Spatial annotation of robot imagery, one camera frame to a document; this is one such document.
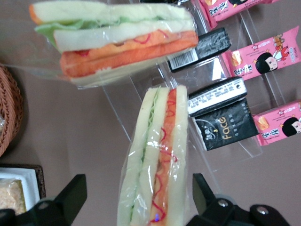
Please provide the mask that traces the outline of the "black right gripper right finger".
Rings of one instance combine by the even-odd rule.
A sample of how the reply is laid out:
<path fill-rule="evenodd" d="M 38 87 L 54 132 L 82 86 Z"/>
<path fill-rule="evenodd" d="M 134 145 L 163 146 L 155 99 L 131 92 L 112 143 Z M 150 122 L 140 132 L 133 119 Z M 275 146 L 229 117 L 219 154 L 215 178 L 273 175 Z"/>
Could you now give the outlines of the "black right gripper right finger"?
<path fill-rule="evenodd" d="M 201 173 L 193 174 L 192 195 L 199 215 L 215 200 L 215 195 Z"/>

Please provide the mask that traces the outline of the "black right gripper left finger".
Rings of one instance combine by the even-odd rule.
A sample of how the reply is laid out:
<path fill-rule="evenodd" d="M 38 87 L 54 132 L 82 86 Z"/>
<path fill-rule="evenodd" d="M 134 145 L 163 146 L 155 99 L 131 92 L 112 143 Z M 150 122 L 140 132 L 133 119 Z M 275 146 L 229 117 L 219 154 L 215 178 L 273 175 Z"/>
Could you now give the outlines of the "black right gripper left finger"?
<path fill-rule="evenodd" d="M 87 200 L 85 174 L 77 174 L 54 199 L 67 224 L 72 224 Z"/>

